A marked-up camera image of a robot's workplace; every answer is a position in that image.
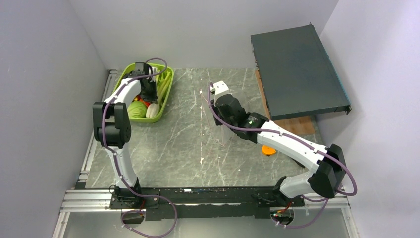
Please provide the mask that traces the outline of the green celery stalk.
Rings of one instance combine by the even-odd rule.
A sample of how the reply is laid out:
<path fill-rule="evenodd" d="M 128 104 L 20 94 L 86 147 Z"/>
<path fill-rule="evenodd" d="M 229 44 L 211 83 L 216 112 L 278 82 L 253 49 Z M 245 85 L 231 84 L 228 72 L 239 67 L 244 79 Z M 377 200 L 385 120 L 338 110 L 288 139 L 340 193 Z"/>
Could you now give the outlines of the green celery stalk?
<path fill-rule="evenodd" d="M 160 81 L 161 84 L 157 90 L 157 101 L 155 103 L 150 103 L 147 107 L 146 111 L 146 118 L 153 118 L 155 117 L 158 112 L 160 111 L 161 101 L 163 99 L 163 95 L 166 92 L 169 82 L 170 82 L 171 73 L 167 73 L 165 78 L 161 77 L 162 80 Z"/>

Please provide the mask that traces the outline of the clear zip top bag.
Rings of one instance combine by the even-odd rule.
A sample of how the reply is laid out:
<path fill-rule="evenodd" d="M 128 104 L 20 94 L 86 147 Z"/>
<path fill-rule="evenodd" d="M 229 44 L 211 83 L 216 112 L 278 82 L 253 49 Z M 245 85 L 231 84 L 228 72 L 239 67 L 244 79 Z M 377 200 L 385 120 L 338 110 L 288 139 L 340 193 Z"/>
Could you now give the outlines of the clear zip top bag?
<path fill-rule="evenodd" d="M 213 114 L 211 110 L 209 109 L 208 104 L 208 98 L 207 93 L 204 91 L 204 89 L 201 89 L 199 91 L 200 93 L 200 99 L 201 99 L 201 113 L 202 113 L 202 122 L 204 127 L 204 135 L 209 136 L 210 141 L 220 145 L 225 146 L 226 145 L 226 136 L 224 127 L 223 126 L 217 126 Z"/>

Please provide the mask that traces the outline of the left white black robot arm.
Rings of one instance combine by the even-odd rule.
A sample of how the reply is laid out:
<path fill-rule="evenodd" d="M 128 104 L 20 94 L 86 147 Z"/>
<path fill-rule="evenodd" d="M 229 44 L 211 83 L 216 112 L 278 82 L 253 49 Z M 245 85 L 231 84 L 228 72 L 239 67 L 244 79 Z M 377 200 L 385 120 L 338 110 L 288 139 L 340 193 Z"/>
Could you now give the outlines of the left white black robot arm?
<path fill-rule="evenodd" d="M 143 198 L 139 179 L 134 172 L 128 142 L 131 138 L 131 124 L 127 107 L 135 96 L 141 94 L 148 76 L 123 79 L 114 93 L 103 102 L 93 104 L 94 138 L 101 143 L 111 159 L 117 179 L 115 193 L 123 197 L 129 208 L 138 207 Z"/>

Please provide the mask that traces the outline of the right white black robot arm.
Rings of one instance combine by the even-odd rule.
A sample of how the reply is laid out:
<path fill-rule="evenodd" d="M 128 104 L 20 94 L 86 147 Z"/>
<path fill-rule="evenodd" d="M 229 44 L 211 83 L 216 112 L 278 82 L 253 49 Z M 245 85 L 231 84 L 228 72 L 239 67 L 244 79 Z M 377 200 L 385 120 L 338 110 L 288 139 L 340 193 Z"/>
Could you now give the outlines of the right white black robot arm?
<path fill-rule="evenodd" d="M 296 136 L 259 113 L 248 113 L 230 94 L 210 100 L 217 125 L 225 125 L 238 137 L 265 145 L 292 158 L 307 172 L 282 177 L 273 189 L 273 200 L 284 206 L 291 199 L 307 193 L 334 198 L 345 171 L 343 150 L 336 144 L 329 147 Z"/>

